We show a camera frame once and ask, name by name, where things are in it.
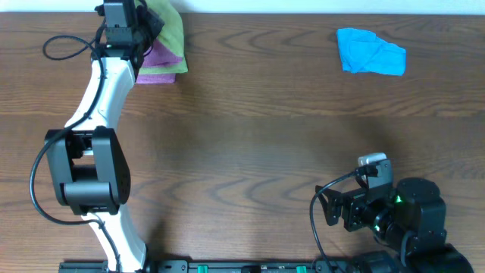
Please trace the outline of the light green microfiber cloth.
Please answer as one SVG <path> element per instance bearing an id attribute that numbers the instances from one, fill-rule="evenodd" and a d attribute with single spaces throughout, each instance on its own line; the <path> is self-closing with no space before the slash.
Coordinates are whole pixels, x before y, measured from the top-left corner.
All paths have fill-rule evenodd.
<path id="1" fill-rule="evenodd" d="M 158 41 L 177 57 L 184 56 L 183 21 L 170 0 L 145 0 L 148 8 L 164 21 Z"/>

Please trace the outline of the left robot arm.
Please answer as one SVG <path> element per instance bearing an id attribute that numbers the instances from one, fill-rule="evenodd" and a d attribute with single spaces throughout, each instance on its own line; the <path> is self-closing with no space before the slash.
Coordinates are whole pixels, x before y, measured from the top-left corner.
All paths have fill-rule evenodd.
<path id="1" fill-rule="evenodd" d="M 57 201 L 95 232 L 107 261 L 64 263 L 68 272 L 154 272 L 147 246 L 130 217 L 130 169 L 117 138 L 117 125 L 145 56 L 164 26 L 144 1 L 105 1 L 91 42 L 92 74 L 82 101 L 64 128 L 49 130 L 31 170 L 34 182 L 48 159 Z"/>

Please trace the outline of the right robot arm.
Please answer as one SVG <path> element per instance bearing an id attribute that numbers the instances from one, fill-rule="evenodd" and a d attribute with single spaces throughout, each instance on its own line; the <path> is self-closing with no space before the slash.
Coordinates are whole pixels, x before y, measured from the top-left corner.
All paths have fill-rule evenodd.
<path id="1" fill-rule="evenodd" d="M 332 226 L 343 220 L 353 232 L 369 228 L 374 239 L 395 251 L 365 253 L 341 262 L 327 262 L 330 272 L 456 272 L 473 270 L 450 243 L 445 229 L 446 204 L 432 181 L 409 177 L 397 185 L 361 182 L 357 190 L 341 193 L 317 186 L 314 201 L 321 202 Z"/>

